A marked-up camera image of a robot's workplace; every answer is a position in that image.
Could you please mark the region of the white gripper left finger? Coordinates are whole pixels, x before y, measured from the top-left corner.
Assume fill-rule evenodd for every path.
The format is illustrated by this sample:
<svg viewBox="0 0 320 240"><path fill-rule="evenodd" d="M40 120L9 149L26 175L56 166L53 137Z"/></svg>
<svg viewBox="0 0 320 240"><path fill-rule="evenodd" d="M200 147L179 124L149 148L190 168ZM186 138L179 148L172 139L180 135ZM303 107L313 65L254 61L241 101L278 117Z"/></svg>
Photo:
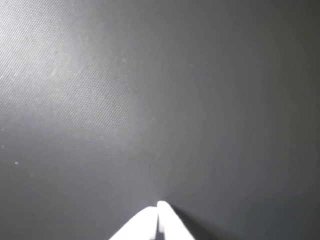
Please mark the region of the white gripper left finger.
<svg viewBox="0 0 320 240"><path fill-rule="evenodd" d="M126 222L110 240L154 240L157 234L158 209L148 206Z"/></svg>

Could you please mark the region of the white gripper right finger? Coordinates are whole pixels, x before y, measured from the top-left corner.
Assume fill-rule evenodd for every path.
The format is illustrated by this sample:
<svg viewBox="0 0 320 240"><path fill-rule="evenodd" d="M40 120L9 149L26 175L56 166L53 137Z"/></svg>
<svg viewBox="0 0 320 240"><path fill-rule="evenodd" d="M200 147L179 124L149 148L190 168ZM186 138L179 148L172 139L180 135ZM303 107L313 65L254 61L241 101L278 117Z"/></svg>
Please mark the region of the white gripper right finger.
<svg viewBox="0 0 320 240"><path fill-rule="evenodd" d="M174 209L166 201L157 202L159 231L165 240L195 240Z"/></svg>

